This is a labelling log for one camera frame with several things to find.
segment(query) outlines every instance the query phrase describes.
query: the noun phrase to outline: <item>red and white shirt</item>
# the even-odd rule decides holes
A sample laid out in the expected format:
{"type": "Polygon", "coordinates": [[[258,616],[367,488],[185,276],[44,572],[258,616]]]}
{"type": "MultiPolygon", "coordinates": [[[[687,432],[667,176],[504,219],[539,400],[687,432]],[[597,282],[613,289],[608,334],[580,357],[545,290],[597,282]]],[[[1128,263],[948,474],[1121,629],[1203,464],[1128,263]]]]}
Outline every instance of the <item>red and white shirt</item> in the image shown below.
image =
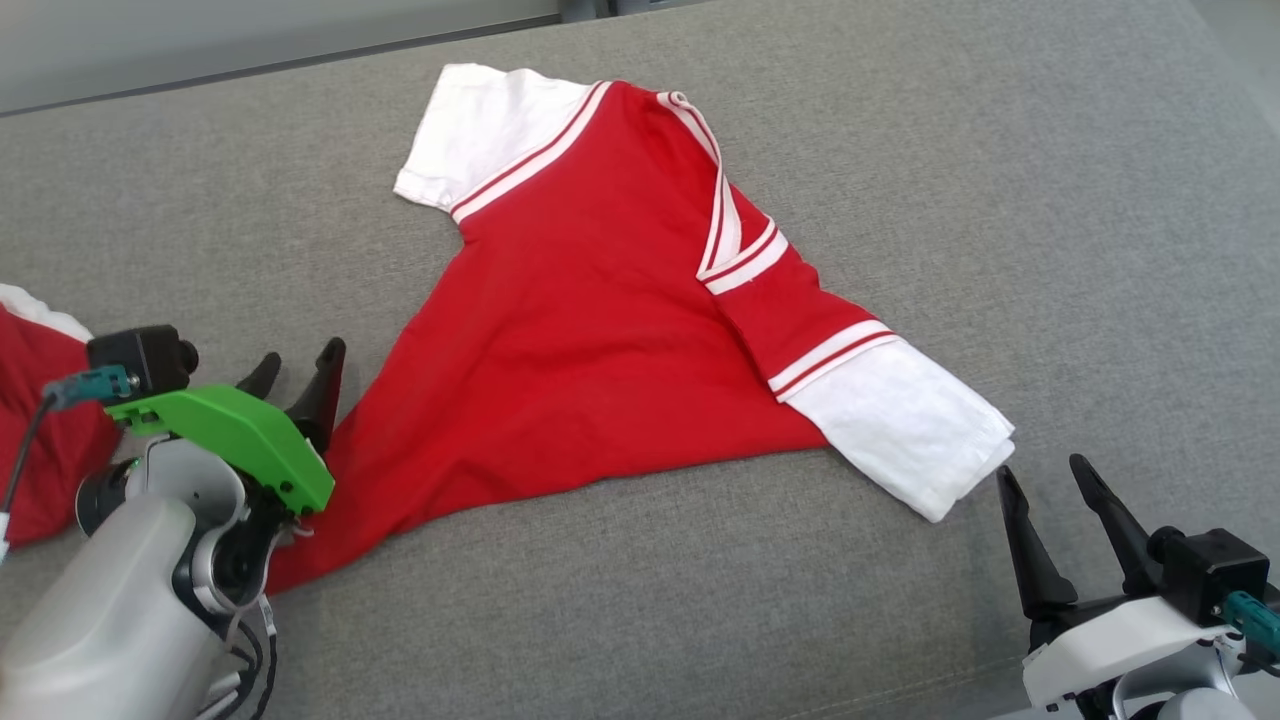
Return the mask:
{"type": "Polygon", "coordinates": [[[449,512],[827,443],[938,521],[1012,452],[995,407],[819,287],[678,92],[448,65],[396,192],[462,249],[335,430],[275,591],[449,512]]]}

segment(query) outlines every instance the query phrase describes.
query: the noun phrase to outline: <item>wall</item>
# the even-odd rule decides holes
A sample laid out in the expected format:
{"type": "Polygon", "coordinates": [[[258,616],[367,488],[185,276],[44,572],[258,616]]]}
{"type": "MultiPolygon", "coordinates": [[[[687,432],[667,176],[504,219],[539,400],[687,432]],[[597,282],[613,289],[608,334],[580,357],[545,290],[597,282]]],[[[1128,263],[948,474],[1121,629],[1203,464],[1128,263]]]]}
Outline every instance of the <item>wall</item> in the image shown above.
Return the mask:
{"type": "Polygon", "coordinates": [[[0,0],[0,113],[556,13],[557,0],[0,0]]]}

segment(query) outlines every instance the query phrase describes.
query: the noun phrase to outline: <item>white sleeve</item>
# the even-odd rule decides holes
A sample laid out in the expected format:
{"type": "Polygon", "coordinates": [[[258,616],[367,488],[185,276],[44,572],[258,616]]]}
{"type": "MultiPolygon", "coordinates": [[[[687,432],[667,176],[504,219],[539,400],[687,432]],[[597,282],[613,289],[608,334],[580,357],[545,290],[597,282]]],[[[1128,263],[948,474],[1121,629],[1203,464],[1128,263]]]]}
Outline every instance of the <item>white sleeve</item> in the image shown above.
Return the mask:
{"type": "Polygon", "coordinates": [[[449,211],[486,179],[552,141],[590,90],[529,69],[445,65],[396,178],[396,193],[449,211]]]}
{"type": "Polygon", "coordinates": [[[900,338],[841,363],[786,402],[932,523],[1014,452],[1009,420],[900,338]]]}

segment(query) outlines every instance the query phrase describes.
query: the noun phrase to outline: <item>red stripe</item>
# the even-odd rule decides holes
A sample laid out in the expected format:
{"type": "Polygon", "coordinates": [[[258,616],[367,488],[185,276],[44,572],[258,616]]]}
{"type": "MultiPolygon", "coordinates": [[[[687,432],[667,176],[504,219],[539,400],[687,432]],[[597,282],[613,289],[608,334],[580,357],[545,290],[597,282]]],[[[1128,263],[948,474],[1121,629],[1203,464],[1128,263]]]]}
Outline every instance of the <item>red stripe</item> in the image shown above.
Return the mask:
{"type": "Polygon", "coordinates": [[[891,334],[893,334],[893,331],[881,331],[881,332],[878,332],[878,333],[872,333],[872,334],[869,334],[869,336],[867,336],[867,337],[864,337],[864,338],[861,338],[861,340],[856,340],[856,341],[854,341],[854,342],[849,343],[849,345],[847,345],[847,346],[845,346],[845,347],[841,347],[841,348],[840,348],[840,350],[837,350],[836,352],[832,352],[831,355],[828,355],[828,356],[827,356],[827,359],[826,359],[826,360],[823,360],[822,363],[818,363],[818,364],[817,364],[817,365],[814,365],[813,368],[809,368],[809,369],[808,369],[808,370],[805,370],[804,373],[800,373],[800,375],[799,375],[799,377],[797,377],[796,379],[794,379],[794,380],[791,380],[790,383],[787,383],[787,384],[785,384],[785,386],[780,387],[780,388],[778,388],[778,391],[777,391],[777,392],[774,392],[773,395],[776,395],[776,396],[777,396],[777,395],[782,395],[782,393],[785,393],[786,391],[791,389],[791,387],[792,387],[792,386],[795,386],[795,384],[796,384],[797,382],[800,382],[800,380],[803,380],[803,379],[808,378],[808,377],[809,377],[809,375],[812,375],[812,374],[813,374],[813,373],[814,373],[815,370],[818,370],[818,369],[820,369],[820,368],[826,366],[826,365],[827,365],[828,363],[831,363],[831,361],[832,361],[832,360],[835,360],[836,357],[840,357],[841,355],[844,355],[844,354],[849,352],[850,350],[852,350],[852,348],[855,348],[855,347],[858,347],[858,346],[860,346],[860,345],[865,345],[865,343],[868,343],[868,342],[870,342],[870,341],[873,341],[873,340],[876,340],[876,338],[878,338],[878,337],[884,337],[884,336],[891,336],[891,334]]]}
{"type": "MultiPolygon", "coordinates": [[[[719,192],[721,187],[722,187],[722,183],[717,182],[716,183],[716,192],[719,192]]],[[[716,251],[719,249],[719,238],[721,238],[721,236],[724,234],[724,202],[732,202],[732,201],[733,201],[732,197],[723,197],[723,199],[721,199],[719,222],[716,223],[716,237],[712,238],[712,251],[710,251],[710,255],[707,256],[707,266],[703,268],[704,270],[710,270],[716,265],[716,251]]]]}
{"type": "Polygon", "coordinates": [[[733,270],[741,268],[742,265],[750,263],[751,260],[755,260],[755,256],[759,255],[760,252],[764,252],[764,249],[768,247],[771,242],[773,242],[774,237],[778,237],[778,228],[777,228],[777,225],[773,227],[773,232],[769,233],[769,238],[765,240],[764,242],[762,242],[759,247],[756,247],[755,250],[753,250],[750,255],[748,255],[746,258],[741,259],[737,263],[733,263],[732,265],[730,265],[728,268],[724,268],[723,270],[716,273],[714,275],[712,275],[709,278],[704,278],[703,283],[709,283],[712,281],[717,281],[719,278],[723,278],[724,275],[732,273],[733,270]]]}
{"type": "Polygon", "coordinates": [[[547,152],[548,150],[550,150],[557,142],[561,141],[562,137],[564,137],[564,133],[568,132],[568,128],[573,127],[573,123],[576,123],[577,119],[580,117],[582,117],[582,113],[586,110],[586,106],[591,104],[591,97],[595,96],[596,91],[599,91],[603,85],[604,83],[598,82],[598,83],[595,83],[594,87],[591,87],[591,91],[586,94],[586,100],[582,101],[582,106],[577,109],[577,113],[573,113],[573,118],[570,119],[570,122],[564,124],[564,128],[561,129],[559,135],[557,135],[550,142],[548,142],[547,145],[541,146],[539,150],[534,151],[532,154],[530,154],[527,158],[525,158],[520,163],[516,163],[507,172],[499,174],[498,177],[495,177],[492,181],[489,181],[489,182],[484,183],[483,186],[480,186],[480,190],[476,190],[471,195],[463,197],[460,202],[454,202],[452,213],[457,213],[460,208],[462,208],[467,202],[471,202],[472,200],[475,200],[476,197],[479,197],[480,195],[483,195],[486,190],[489,190],[490,187],[498,184],[499,182],[502,182],[504,178],[509,177],[512,173],[515,173],[520,168],[524,168],[525,165],[527,165],[534,158],[536,158],[536,156],[541,155],[543,152],[547,152]]]}

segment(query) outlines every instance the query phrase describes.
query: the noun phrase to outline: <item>cable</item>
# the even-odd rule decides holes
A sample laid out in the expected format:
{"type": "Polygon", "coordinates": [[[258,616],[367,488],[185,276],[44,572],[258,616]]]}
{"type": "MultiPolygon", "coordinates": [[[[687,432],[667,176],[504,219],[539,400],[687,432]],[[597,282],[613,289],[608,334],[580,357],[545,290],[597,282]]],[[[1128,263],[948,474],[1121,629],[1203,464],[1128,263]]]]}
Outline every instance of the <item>cable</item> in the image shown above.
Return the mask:
{"type": "Polygon", "coordinates": [[[4,506],[0,507],[0,562],[4,562],[6,555],[9,555],[9,512],[13,510],[13,498],[18,495],[18,480],[22,479],[22,466],[27,464],[27,454],[31,451],[31,445],[36,441],[36,433],[40,430],[40,421],[45,419],[45,415],[54,406],[58,398],[54,395],[45,395],[40,401],[40,406],[36,407],[36,414],[31,418],[31,424],[27,425],[26,434],[22,436],[22,445],[18,446],[18,456],[13,461],[13,471],[9,474],[9,488],[4,493],[4,506]]]}
{"type": "Polygon", "coordinates": [[[1263,660],[1258,660],[1257,657],[1253,657],[1252,655],[1249,655],[1247,652],[1242,652],[1236,657],[1240,660],[1240,662],[1244,662],[1244,664],[1248,664],[1248,665],[1253,665],[1254,667],[1257,667],[1258,670],[1262,670],[1263,673],[1266,673],[1267,675],[1271,675],[1272,678],[1280,678],[1280,669],[1275,667],[1270,662],[1266,662],[1263,660]]]}
{"type": "Polygon", "coordinates": [[[257,635],[253,634],[253,630],[251,630],[243,620],[238,621],[236,625],[241,634],[244,635],[244,639],[248,641],[248,644],[253,646],[253,657],[256,657],[257,661],[248,670],[241,673],[241,687],[236,693],[236,700],[224,707],[221,712],[215,715],[212,720],[228,720],[236,714],[237,710],[239,710],[242,705],[244,705],[244,701],[247,701],[248,696],[253,692],[253,685],[257,683],[257,671],[262,667],[262,643],[259,642],[257,635]]]}
{"type": "Polygon", "coordinates": [[[27,434],[22,436],[22,445],[18,446],[18,457],[13,461],[13,471],[9,474],[9,489],[4,493],[4,507],[0,507],[0,512],[5,515],[13,510],[13,498],[18,492],[18,480],[22,479],[22,466],[27,464],[27,452],[31,451],[31,443],[36,439],[36,430],[40,429],[40,421],[45,419],[45,414],[54,406],[52,395],[46,395],[44,400],[40,401],[40,407],[36,407],[36,414],[31,416],[31,424],[27,425],[27,434]]]}
{"type": "Polygon", "coordinates": [[[262,694],[257,698],[257,710],[253,711],[250,720],[262,720],[266,703],[271,700],[271,691],[275,689],[275,635],[268,635],[266,643],[271,648],[271,664],[266,666],[266,684],[262,685],[262,694]]]}
{"type": "Polygon", "coordinates": [[[262,694],[257,698],[257,708],[250,720],[262,720],[262,714],[266,712],[266,703],[271,700],[271,691],[275,689],[275,664],[278,657],[275,650],[275,611],[271,610],[271,602],[266,600],[265,594],[257,596],[257,607],[262,611],[262,626],[266,629],[266,643],[270,646],[271,664],[266,667],[266,684],[262,685],[262,694]]]}

